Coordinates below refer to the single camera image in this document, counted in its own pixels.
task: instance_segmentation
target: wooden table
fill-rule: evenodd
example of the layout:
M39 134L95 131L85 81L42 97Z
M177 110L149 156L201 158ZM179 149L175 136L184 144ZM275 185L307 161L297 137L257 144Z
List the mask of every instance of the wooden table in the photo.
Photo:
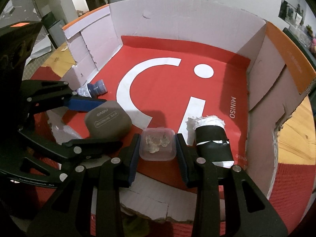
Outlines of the wooden table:
M59 47L43 64L43 67L51 67L60 77L75 64L69 49L64 50L65 47L66 44ZM278 162L287 165L316 164L315 126L308 97L303 100L278 134ZM141 194L144 185L152 190L150 194ZM185 204L177 198L183 195ZM152 220L167 219L192 223L194 218L196 202L194 193L176 189L139 173L136 174L132 187L121 191L120 199L122 206L129 212L145 215ZM146 202L149 205L145 208L143 204Z
M315 124L311 104L306 97L278 135L279 163L315 165Z

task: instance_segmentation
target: clear plastic box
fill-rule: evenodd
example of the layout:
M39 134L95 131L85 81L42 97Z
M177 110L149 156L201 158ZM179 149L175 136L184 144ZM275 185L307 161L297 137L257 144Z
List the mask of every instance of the clear plastic box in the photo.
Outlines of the clear plastic box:
M142 132L139 155L146 161L170 161L176 156L174 131L170 128L146 128Z

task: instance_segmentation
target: white dot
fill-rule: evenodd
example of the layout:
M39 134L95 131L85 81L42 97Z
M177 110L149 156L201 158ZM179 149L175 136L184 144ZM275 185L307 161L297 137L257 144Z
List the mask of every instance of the white dot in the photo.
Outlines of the white dot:
M202 78L210 78L214 75L214 70L207 64L198 64L194 68L194 73Z
M60 176L59 176L59 179L63 182L67 177L68 177L67 174L61 173Z

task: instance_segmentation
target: white cardboard wall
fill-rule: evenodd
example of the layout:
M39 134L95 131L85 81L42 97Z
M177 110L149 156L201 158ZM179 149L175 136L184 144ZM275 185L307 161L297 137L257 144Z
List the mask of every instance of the white cardboard wall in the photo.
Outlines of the white cardboard wall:
M264 39L263 19L207 0L125 0L110 4L110 10L118 37L200 42L243 55L252 63Z
M249 110L251 110L270 90L285 62L271 40L264 38L258 57L249 72L248 88L251 90L248 98Z
M80 32L97 69L101 70L121 46L111 16L100 18Z
M305 96L298 93L296 84L285 67L273 88L250 111L246 150L249 161L247 172L268 197L277 171L276 130L288 119Z

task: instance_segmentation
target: metal screw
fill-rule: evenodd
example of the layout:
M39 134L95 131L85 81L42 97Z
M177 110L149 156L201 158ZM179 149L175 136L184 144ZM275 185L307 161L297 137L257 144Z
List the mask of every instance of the metal screw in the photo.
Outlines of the metal screw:
M234 166L233 166L233 170L234 170L235 172L240 172L240 171L241 171L241 167L238 166L238 165L234 165Z
M206 162L205 158L197 158L197 163L204 164Z
M74 152L76 154L80 154L82 152L81 148L79 146L74 147Z
M77 166L75 170L76 172L80 173L84 170L84 166Z
M59 179L63 182L67 178L67 176L68 176L67 174L62 173L60 174Z
M113 163L113 164L118 164L120 162L121 162L120 158L113 158L113 159L111 159L111 163Z

